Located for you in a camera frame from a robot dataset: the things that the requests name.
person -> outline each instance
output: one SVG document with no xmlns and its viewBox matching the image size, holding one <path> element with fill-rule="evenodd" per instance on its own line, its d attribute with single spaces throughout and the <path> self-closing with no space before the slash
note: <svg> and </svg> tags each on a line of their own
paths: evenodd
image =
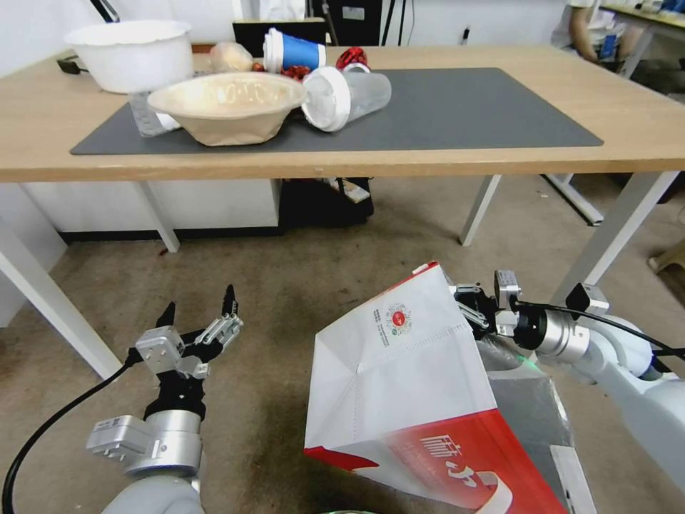
<svg viewBox="0 0 685 514">
<path fill-rule="evenodd" d="M 562 20 L 552 33 L 552 44 L 596 64 L 625 61 L 641 29 L 617 23 L 612 13 L 599 9 L 601 1 L 567 0 Z"/>
</svg>

red and white paper bag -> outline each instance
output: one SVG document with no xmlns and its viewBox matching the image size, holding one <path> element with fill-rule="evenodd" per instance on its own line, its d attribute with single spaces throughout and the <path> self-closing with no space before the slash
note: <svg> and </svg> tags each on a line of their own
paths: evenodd
<svg viewBox="0 0 685 514">
<path fill-rule="evenodd" d="M 497 410 L 437 263 L 316 335 L 305 453 L 481 513 L 564 513 Z"/>
</svg>

white table leg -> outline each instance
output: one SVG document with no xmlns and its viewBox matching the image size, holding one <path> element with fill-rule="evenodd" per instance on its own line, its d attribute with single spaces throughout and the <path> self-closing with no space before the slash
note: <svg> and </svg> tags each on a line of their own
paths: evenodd
<svg viewBox="0 0 685 514">
<path fill-rule="evenodd" d="M 578 282 L 596 284 L 676 178 L 677 171 L 634 173 L 552 297 L 563 305 Z"/>
<path fill-rule="evenodd" d="M 585 221 L 587 221 L 590 226 L 598 226 L 602 223 L 602 220 L 604 220 L 602 213 L 596 210 L 595 207 L 571 185 L 573 173 L 567 173 L 565 175 L 545 175 L 544 177 L 554 186 L 559 194 L 566 198 L 566 200 L 580 212 L 581 216 L 585 218 Z"/>
<path fill-rule="evenodd" d="M 469 246 L 471 242 L 473 242 L 478 226 L 483 220 L 483 216 L 485 216 L 487 206 L 490 204 L 492 195 L 494 195 L 494 192 L 497 190 L 497 184 L 501 178 L 502 175 L 490 175 L 483 179 L 478 194 L 476 195 L 476 201 L 473 203 L 469 217 L 464 225 L 464 230 L 462 230 L 462 233 L 459 236 L 462 246 Z"/>
<path fill-rule="evenodd" d="M 181 244 L 178 242 L 178 238 L 173 232 L 173 227 L 166 217 L 166 214 L 157 203 L 157 198 L 152 191 L 150 183 L 131 182 L 131 184 L 133 184 L 133 188 L 136 190 L 136 193 L 138 193 L 145 210 L 148 212 L 148 215 L 150 216 L 155 229 L 159 232 L 162 241 L 164 241 L 166 248 L 171 253 L 176 253 L 181 247 Z"/>
<path fill-rule="evenodd" d="M 7 278 L 102 378 L 111 376 L 121 367 L 112 350 L 100 339 L 97 332 L 2 220 L 0 271 L 7 275 Z"/>
<path fill-rule="evenodd" d="M 637 68 L 637 65 L 640 63 L 640 59 L 642 59 L 644 52 L 649 47 L 651 38 L 653 36 L 654 32 L 651 30 L 651 27 L 645 27 L 645 29 L 642 31 L 642 34 L 638 38 L 637 43 L 635 43 L 635 48 L 623 63 L 623 66 L 619 71 L 620 76 L 625 77 L 626 79 L 630 78 L 630 76 L 633 74 L 633 71 L 635 71 L 635 68 Z"/>
</svg>

wooden table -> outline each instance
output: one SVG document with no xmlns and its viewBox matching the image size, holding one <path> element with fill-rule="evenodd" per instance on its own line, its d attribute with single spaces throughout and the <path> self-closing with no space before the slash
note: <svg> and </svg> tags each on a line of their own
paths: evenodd
<svg viewBox="0 0 685 514">
<path fill-rule="evenodd" d="M 585 148 L 502 148 L 72 156 L 69 150 L 126 101 L 100 91 L 88 75 L 62 74 L 53 60 L 0 79 L 0 181 L 131 181 L 170 249 L 178 240 L 147 181 L 330 176 L 437 176 L 538 173 L 636 173 L 578 261 L 555 302 L 579 282 L 596 283 L 656 200 L 685 168 L 685 106 L 551 47 L 385 47 L 367 50 L 376 69 L 498 67 L 604 140 Z M 336 49 L 330 53 L 336 55 Z M 486 178 L 467 237 L 494 193 Z M 0 269 L 74 348 L 107 376 L 118 360 L 0 222 Z"/>
<path fill-rule="evenodd" d="M 635 43 L 626 62 L 621 67 L 619 75 L 629 78 L 649 47 L 654 34 L 685 41 L 685 15 L 670 11 L 647 13 L 631 6 L 605 5 L 600 9 L 614 13 L 617 21 L 637 25 L 643 28 L 642 34 Z"/>
</svg>

brown paper bowl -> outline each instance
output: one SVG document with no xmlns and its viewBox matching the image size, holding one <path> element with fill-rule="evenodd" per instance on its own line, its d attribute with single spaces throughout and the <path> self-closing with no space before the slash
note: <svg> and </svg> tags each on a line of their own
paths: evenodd
<svg viewBox="0 0 685 514">
<path fill-rule="evenodd" d="M 207 146 L 263 143 L 306 96 L 288 77 L 249 71 L 208 75 L 155 91 L 148 105 Z"/>
</svg>

